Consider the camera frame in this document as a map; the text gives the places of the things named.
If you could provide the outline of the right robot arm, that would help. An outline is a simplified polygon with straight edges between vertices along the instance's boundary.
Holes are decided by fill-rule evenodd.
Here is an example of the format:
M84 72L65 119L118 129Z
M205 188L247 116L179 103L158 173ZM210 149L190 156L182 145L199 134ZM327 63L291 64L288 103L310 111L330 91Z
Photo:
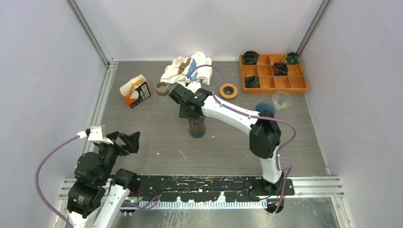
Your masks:
M195 92L177 85L169 97L180 106L179 117L196 120L211 117L236 127L249 138L250 151L259 157L265 192L276 195L284 183L279 163L281 130L270 111L247 110L226 102L212 92L199 88Z

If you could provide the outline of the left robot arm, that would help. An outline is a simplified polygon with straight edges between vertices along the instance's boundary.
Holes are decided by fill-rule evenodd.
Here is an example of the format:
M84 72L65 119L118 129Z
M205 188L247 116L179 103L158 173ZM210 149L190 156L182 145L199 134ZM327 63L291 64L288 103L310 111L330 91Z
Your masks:
M111 171L117 157L138 152L141 134L104 134L101 130L86 129L77 135L87 138L99 152L84 153L77 161L76 181L68 192L69 227L109 228L126 197L139 191L136 173L119 169L111 175Z

